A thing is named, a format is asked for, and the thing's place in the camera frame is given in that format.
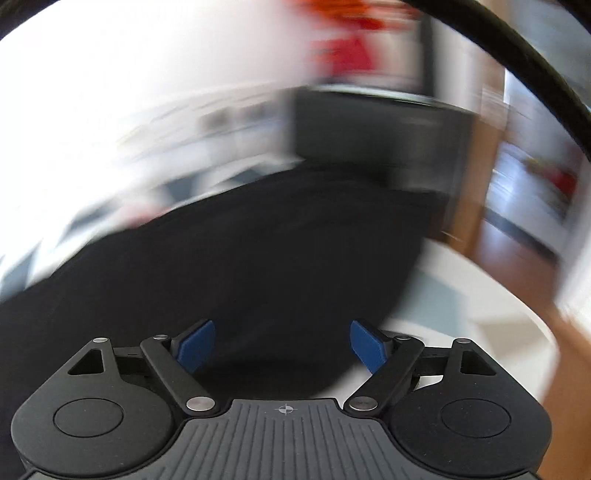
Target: wooden floor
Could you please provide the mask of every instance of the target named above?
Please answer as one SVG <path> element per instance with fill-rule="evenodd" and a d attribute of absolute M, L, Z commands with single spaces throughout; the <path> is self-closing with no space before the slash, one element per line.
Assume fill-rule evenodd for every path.
<path fill-rule="evenodd" d="M 487 222 L 482 222 L 468 256 L 536 312 L 560 347 L 556 376 L 544 401 L 553 439 L 540 476 L 591 480 L 591 342 L 552 303 L 556 264 Z"/>

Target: round white table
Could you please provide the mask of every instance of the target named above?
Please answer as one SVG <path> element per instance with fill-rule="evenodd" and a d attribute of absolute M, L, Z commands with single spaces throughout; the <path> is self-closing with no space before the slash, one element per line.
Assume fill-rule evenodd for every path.
<path fill-rule="evenodd" d="M 448 348 L 455 338 L 470 338 L 538 401 L 558 361 L 554 336 L 534 312 L 467 258 L 433 241 L 425 242 L 402 303 L 382 329 L 426 346 Z M 369 376 L 359 364 L 318 396 L 342 406 Z M 419 386 L 439 380 L 424 378 Z"/>

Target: metal rivet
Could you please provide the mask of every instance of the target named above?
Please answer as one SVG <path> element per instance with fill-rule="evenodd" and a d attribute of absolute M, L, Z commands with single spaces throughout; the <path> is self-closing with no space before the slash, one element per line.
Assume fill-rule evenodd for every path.
<path fill-rule="evenodd" d="M 215 406 L 215 400 L 209 397 L 193 397 L 187 400 L 187 408 L 193 411 L 208 411 Z"/>
<path fill-rule="evenodd" d="M 372 397 L 355 397 L 349 401 L 349 407 L 357 411 L 370 411 L 377 408 L 378 402 Z"/>

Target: gray ribbed plate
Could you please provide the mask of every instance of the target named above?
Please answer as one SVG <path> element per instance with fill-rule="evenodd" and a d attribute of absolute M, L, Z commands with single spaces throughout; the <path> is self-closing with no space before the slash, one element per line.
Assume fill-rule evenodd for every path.
<path fill-rule="evenodd" d="M 235 400 L 185 424 L 170 450 L 125 480 L 437 480 L 396 450 L 380 423 L 333 400 Z M 30 480 L 48 480 L 36 473 Z M 534 480 L 532 475 L 520 480 Z"/>

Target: blue pad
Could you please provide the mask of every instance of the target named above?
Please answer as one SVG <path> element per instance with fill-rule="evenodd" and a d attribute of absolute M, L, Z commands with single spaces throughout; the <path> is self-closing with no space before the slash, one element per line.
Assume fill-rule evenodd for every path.
<path fill-rule="evenodd" d="M 357 320 L 351 322 L 349 336 L 355 354 L 372 374 L 376 373 L 388 359 L 384 343 Z"/>
<path fill-rule="evenodd" d="M 203 365 L 213 350 L 216 328 L 211 320 L 188 335 L 178 347 L 177 362 L 190 374 Z"/>

